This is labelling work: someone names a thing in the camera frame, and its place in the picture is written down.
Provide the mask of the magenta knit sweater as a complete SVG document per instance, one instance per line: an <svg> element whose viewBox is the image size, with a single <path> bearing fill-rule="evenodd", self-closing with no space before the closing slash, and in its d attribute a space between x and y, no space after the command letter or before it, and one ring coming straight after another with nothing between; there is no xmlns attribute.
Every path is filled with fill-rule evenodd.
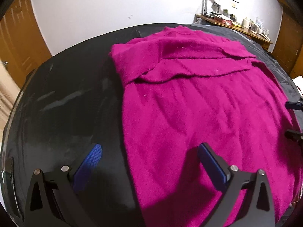
<svg viewBox="0 0 303 227"><path fill-rule="evenodd" d="M265 170L279 221L302 183L295 113L272 72L239 42L165 28L111 47L124 89L128 165L147 226L199 226L220 198L197 147Z"/></svg>

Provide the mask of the brown wooden wardrobe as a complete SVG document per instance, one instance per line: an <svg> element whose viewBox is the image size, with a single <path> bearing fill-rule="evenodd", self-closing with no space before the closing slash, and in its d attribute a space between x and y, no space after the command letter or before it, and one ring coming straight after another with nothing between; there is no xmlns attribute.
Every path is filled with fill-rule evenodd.
<svg viewBox="0 0 303 227"><path fill-rule="evenodd" d="M302 25L286 0L277 1L283 8L283 15L272 55L294 79L302 76Z"/></svg>

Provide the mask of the wooden desk with clutter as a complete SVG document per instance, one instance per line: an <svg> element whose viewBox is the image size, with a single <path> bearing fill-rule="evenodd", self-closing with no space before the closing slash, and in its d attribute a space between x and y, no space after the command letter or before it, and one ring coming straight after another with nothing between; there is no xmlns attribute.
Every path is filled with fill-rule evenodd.
<svg viewBox="0 0 303 227"><path fill-rule="evenodd" d="M229 28L234 31L240 32L240 33L244 34L245 36L247 36L249 39L260 44L261 47L263 49L265 49L266 51L268 51L270 45L272 44L272 42L270 40L267 40L265 37L263 37L257 33L254 33L247 28L242 28L242 27L238 27L238 26L234 26L234 25L228 25L226 23L219 22L218 20L212 19L212 18L204 16L202 14L196 14L194 17L194 23L197 23L199 21L207 22L211 25L225 27L225 28Z"/></svg>

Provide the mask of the dark grey bed sheet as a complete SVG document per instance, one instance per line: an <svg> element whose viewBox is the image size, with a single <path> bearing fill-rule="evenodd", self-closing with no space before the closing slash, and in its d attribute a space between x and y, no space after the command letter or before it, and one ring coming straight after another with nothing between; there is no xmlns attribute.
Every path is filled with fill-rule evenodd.
<svg viewBox="0 0 303 227"><path fill-rule="evenodd" d="M149 24L113 31L77 44L43 63L28 78L13 106L1 150L1 189L8 215L24 226L26 198L35 169L70 165L89 145L102 157L77 197L97 226L147 226L128 165L122 125L124 89L111 47L165 28L187 27L241 43L272 72L287 101L300 101L292 80L259 45L222 27ZM249 203L242 190L224 226Z"/></svg>

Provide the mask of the beige curtain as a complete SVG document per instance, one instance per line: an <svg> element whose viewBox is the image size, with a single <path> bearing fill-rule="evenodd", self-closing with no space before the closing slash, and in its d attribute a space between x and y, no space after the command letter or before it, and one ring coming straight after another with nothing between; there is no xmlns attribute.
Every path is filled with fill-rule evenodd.
<svg viewBox="0 0 303 227"><path fill-rule="evenodd" d="M0 95L1 95L1 131L8 121L10 112L14 102L20 92L20 88L16 85L3 62L1 61L0 68Z"/></svg>

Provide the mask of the brown wooden door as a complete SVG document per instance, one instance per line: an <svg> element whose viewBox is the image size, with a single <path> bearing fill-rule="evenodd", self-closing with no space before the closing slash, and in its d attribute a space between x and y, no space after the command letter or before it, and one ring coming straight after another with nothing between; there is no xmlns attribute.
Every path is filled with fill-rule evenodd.
<svg viewBox="0 0 303 227"><path fill-rule="evenodd" d="M1 19L1 60L22 87L27 75L51 58L31 0L14 0Z"/></svg>

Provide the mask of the metal frame on desk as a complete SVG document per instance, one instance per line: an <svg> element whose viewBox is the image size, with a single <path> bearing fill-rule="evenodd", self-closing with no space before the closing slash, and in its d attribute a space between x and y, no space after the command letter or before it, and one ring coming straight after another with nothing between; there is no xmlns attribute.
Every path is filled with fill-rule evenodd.
<svg viewBox="0 0 303 227"><path fill-rule="evenodd" d="M215 16L225 14L225 10L238 9L240 2L237 0L202 0L201 14Z"/></svg>

